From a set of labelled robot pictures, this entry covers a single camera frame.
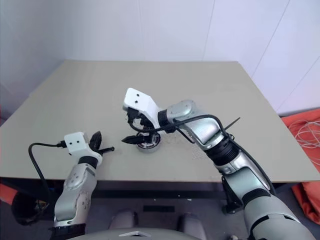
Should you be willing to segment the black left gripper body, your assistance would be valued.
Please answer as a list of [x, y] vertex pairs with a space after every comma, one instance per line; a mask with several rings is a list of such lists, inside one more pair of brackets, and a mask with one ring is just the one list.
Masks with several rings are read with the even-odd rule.
[[92, 151], [99, 154], [102, 144], [102, 134], [100, 132], [95, 132], [89, 140], [85, 139], [85, 143]]

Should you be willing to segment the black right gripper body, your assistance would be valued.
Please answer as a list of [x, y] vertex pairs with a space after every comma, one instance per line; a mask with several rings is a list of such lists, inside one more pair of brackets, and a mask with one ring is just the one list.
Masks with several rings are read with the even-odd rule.
[[[140, 120], [139, 127], [135, 126], [135, 120]], [[139, 111], [134, 111], [132, 113], [132, 129], [134, 129], [137, 132], [140, 132], [151, 131], [154, 130], [155, 127], [153, 123], [144, 114], [140, 113]]]

